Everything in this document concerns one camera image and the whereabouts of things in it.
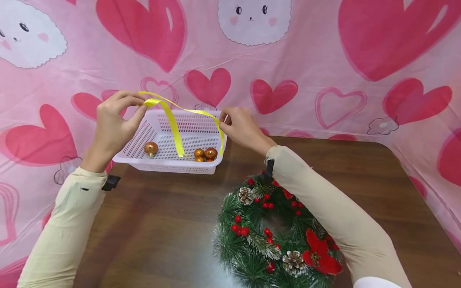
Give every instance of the wooden table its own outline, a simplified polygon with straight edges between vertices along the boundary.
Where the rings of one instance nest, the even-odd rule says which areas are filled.
[[[391,236],[413,287],[461,287],[461,256],[392,152],[376,143],[275,137],[367,211]],[[212,176],[121,176],[96,217],[75,287],[236,288],[212,256],[224,195],[263,158],[228,143]],[[352,287],[348,272],[335,287]]]

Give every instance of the cartoon eye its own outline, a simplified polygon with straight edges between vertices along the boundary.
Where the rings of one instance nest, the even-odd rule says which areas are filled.
[[[19,26],[20,26],[24,31],[26,31],[26,32],[29,31],[29,28],[27,28],[26,24],[24,24],[24,23],[19,23]]]

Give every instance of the hand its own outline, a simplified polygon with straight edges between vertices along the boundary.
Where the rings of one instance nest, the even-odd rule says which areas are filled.
[[[110,160],[125,147],[136,133],[146,114],[145,99],[136,92],[118,91],[98,105],[96,133],[93,144],[83,157],[81,168],[90,172],[103,172]],[[129,106],[139,105],[130,120],[120,113]]]
[[[227,107],[219,116],[219,127],[234,142],[265,156],[277,144],[264,135],[245,108]]]

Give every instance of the left hand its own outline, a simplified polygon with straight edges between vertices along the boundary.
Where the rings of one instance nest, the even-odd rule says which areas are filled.
[[[85,153],[81,168],[90,172],[103,172],[110,160],[125,147],[136,133],[146,114],[145,99],[136,92],[118,91],[98,105],[96,133],[93,144]],[[129,120],[120,113],[129,106],[139,105]]]

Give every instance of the pink backdrop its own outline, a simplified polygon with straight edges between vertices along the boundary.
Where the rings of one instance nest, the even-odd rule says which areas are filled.
[[[382,143],[461,251],[460,18],[459,0],[0,0],[0,286],[118,89]]]

